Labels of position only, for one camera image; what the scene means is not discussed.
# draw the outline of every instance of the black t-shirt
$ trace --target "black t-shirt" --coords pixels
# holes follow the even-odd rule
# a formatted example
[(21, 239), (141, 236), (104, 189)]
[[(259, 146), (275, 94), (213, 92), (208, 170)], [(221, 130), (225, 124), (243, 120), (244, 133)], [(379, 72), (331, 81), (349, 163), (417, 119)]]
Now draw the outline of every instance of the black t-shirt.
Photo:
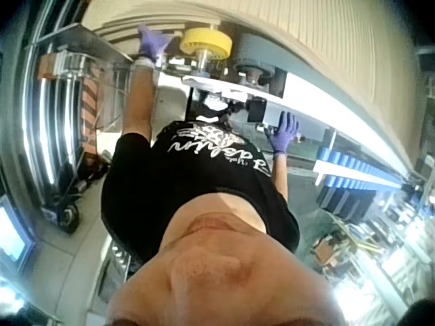
[(145, 263), (157, 254), (176, 210), (216, 192), (244, 198), (261, 216), (267, 234), (296, 250), (298, 224), (273, 185), (261, 151), (203, 122), (173, 122), (152, 148), (139, 134), (122, 136), (103, 186), (103, 222), (114, 240)]

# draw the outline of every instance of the yellow wheel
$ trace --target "yellow wheel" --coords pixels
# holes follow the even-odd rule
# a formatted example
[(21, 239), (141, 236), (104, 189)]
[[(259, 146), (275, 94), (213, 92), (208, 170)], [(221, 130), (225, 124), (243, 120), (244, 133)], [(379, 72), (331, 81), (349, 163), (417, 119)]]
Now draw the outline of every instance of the yellow wheel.
[(232, 41), (227, 34), (215, 29), (189, 29), (184, 33), (179, 49), (186, 54), (208, 50), (211, 60), (227, 59), (231, 54)]

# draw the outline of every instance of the nitrile glove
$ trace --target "nitrile glove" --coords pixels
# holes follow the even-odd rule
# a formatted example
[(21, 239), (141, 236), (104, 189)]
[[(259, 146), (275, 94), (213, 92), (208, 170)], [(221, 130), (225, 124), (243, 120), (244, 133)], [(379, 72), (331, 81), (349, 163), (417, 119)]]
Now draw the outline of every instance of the nitrile glove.
[(145, 24), (140, 24), (137, 30), (141, 40), (139, 55), (156, 63), (157, 56), (168, 46), (170, 39), (161, 32), (151, 31)]
[(269, 143), (271, 143), (273, 153), (287, 153), (289, 144), (293, 141), (299, 129), (299, 122), (296, 117), (290, 112), (281, 112), (279, 117), (278, 128), (272, 134), (269, 129), (265, 129), (265, 133)]

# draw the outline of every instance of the graphic print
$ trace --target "graphic print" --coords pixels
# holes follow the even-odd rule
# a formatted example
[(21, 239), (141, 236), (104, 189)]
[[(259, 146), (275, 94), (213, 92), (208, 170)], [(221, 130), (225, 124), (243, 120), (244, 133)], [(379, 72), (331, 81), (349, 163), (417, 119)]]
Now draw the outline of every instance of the graphic print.
[[(176, 141), (177, 138), (189, 139), (183, 145)], [(200, 126), (192, 124), (188, 128), (180, 128), (172, 137), (173, 142), (168, 148), (170, 151), (187, 151), (192, 149), (195, 154), (202, 150), (210, 153), (211, 158), (222, 154), (229, 162), (243, 166), (252, 165), (255, 170), (271, 176), (267, 163), (262, 159), (254, 159), (250, 151), (231, 147), (232, 145), (246, 145), (246, 142), (236, 134), (225, 132), (212, 125)]]

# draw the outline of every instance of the person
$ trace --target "person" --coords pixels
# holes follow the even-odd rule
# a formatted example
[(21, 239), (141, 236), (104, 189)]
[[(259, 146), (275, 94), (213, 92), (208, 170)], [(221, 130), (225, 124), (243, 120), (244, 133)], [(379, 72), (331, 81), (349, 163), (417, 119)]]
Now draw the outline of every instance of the person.
[(329, 284), (292, 254), (286, 152), (298, 131), (282, 113), (269, 170), (247, 139), (173, 122), (151, 147), (153, 67), (167, 39), (141, 26), (124, 128), (102, 218), (143, 266), (112, 297), (109, 325), (341, 325)]

